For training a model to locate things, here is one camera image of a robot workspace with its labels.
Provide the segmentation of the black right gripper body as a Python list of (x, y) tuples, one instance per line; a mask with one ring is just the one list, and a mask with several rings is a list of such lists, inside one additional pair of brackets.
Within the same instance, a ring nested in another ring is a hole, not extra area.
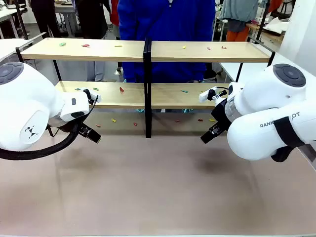
[(225, 113), (225, 105), (227, 103), (227, 99), (224, 99), (215, 108), (212, 110), (211, 115), (217, 121), (213, 126), (212, 129), (228, 129), (232, 124), (228, 119)]

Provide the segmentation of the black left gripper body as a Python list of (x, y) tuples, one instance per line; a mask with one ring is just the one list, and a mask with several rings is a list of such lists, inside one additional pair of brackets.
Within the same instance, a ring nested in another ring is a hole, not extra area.
[(75, 112), (71, 114), (75, 116), (73, 120), (66, 122), (65, 125), (61, 126), (61, 130), (66, 133), (76, 131), (82, 127), (83, 122), (87, 118), (87, 115), (84, 112)]

